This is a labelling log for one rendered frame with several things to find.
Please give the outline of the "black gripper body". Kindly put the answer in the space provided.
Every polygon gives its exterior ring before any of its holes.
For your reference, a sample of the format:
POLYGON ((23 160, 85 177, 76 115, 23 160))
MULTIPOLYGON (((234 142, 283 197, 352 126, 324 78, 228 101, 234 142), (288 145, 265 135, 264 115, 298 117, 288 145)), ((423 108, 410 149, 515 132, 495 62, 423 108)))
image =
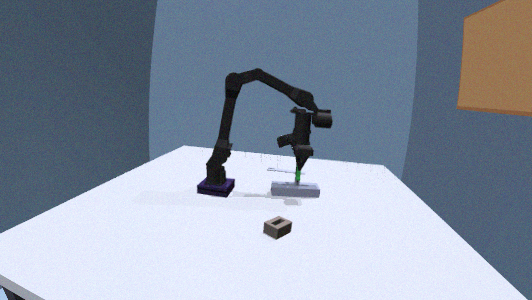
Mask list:
POLYGON ((310 147, 309 135, 311 133, 310 127, 294 127, 295 146, 294 154, 302 156, 313 156, 313 149, 310 147))

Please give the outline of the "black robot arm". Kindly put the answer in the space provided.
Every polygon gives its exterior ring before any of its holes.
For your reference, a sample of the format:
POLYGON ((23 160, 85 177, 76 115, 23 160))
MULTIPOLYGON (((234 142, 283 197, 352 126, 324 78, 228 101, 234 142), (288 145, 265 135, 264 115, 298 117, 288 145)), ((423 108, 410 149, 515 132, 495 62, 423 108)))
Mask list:
MULTIPOLYGON (((240 93, 242 84, 251 83, 256 80, 285 94, 298 106, 314 111, 314 113, 306 112, 306 109, 297 109, 294 106, 290 112, 296 114, 295 126, 310 127, 312 116, 312 125, 315 128, 330 129, 332 127, 331 110, 318 109, 313 102, 313 95, 309 91, 284 83, 270 73, 264 72, 261 68, 239 74, 236 72, 230 73, 225 79, 226 94, 219 136, 212 155, 206 163, 207 181, 205 184, 221 186, 227 181, 227 171, 225 171, 225 166, 222 165, 227 162, 227 158, 231 155, 232 143, 229 143, 229 132, 234 116, 236 99, 240 93)), ((279 148, 290 144, 295 146, 294 130, 293 133, 277 137, 277 142, 279 148)))

